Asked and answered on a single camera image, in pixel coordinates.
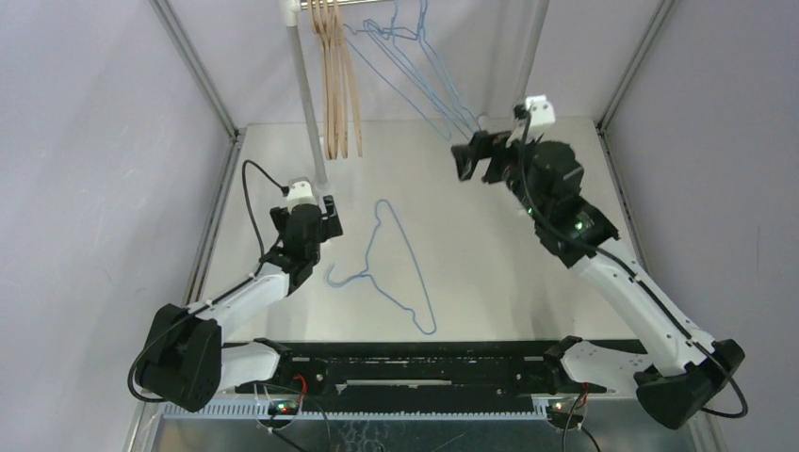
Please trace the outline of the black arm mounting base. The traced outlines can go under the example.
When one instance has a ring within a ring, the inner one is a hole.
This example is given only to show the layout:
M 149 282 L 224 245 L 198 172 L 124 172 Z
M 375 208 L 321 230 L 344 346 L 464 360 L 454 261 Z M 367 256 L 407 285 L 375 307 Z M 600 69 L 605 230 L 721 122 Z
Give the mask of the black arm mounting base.
M 553 342 L 288 342 L 275 377 L 237 394 L 306 392 L 313 408 L 432 410 L 520 408 L 535 396 L 577 396 L 603 388 L 579 383 L 545 359 Z

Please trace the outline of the beige plastic hanger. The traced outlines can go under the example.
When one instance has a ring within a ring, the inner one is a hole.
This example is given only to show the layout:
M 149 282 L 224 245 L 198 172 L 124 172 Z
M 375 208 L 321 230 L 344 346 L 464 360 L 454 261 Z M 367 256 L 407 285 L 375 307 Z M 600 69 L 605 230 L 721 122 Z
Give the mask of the beige plastic hanger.
M 329 160 L 336 157 L 335 138 L 335 88 L 333 75 L 332 38 L 328 30 L 328 3 L 326 1 L 308 1 L 312 26 L 318 35 L 323 68 L 323 89 L 325 95 L 325 141 L 326 154 Z
M 348 145 L 349 145 L 347 156 L 344 156 L 343 148 L 341 148 L 338 157 L 346 159 L 349 156 L 349 149 L 350 149 L 350 144 L 349 144 L 350 125 L 352 125 L 353 139 L 355 142 L 355 148 L 358 156 L 363 155 L 364 147 L 363 147 L 363 135 L 362 135 L 362 115 L 361 115 L 361 106 L 360 106 L 360 96 L 357 88 L 357 81 L 355 78 L 351 53 L 345 36 L 344 17 L 340 7 L 340 2 L 339 1 L 337 2 L 341 14 L 340 30 L 342 32 L 342 38 L 343 38 L 343 61 L 345 69 L 345 80 L 347 82 L 346 88 L 347 88 L 347 107 L 348 107 Z
M 334 16 L 328 1 L 309 1 L 308 5 L 322 49 L 326 96 L 326 154 L 329 160 L 335 160 L 338 156 L 340 139 L 340 81 L 337 49 L 334 43 Z
M 339 81 L 340 81 L 340 107 L 339 107 L 339 118 L 340 118 L 340 139 L 339 139 L 339 147 L 338 147 L 338 154 L 341 148 L 343 148 L 344 156 L 347 156 L 348 152 L 348 107 L 347 107 L 347 88 L 346 88 L 346 80 L 345 80 L 345 69 L 344 69 L 344 61 L 343 61 L 343 38 L 342 32 L 340 30 L 341 26 L 341 14 L 340 8 L 338 7 L 337 1 L 328 1 L 331 7 L 333 16 L 334 16 L 334 37 L 337 49 L 337 56 L 338 56 L 338 73 L 339 73 Z

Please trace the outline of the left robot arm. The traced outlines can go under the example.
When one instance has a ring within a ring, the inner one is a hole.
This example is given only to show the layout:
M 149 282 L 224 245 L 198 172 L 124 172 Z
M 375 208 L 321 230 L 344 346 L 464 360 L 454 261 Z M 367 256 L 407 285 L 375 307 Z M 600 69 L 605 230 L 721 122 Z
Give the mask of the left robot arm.
M 128 371 L 130 394 L 144 402 L 170 402 L 188 412 L 202 410 L 217 393 L 261 382 L 273 393 L 293 383 L 287 348 L 266 338 L 228 345 L 230 336 L 270 305 L 295 293 L 320 261 L 320 248 L 343 234 L 334 197 L 291 201 L 270 211 L 278 238 L 256 270 L 222 295 L 180 307 L 162 306 L 145 344 Z

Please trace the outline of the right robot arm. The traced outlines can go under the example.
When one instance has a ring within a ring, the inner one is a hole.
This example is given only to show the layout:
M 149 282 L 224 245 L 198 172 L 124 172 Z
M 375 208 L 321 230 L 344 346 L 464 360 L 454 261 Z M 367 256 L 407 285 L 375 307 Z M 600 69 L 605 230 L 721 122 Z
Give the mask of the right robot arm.
M 735 385 L 745 356 L 741 346 L 699 328 L 645 272 L 613 223 L 582 197 L 584 169 L 568 144 L 479 132 L 450 151 L 461 181 L 488 161 L 482 180 L 507 186 L 542 246 L 588 282 L 643 346 L 632 353 L 574 335 L 562 339 L 544 356 L 554 392 L 580 383 L 632 394 L 654 421 L 677 429 Z

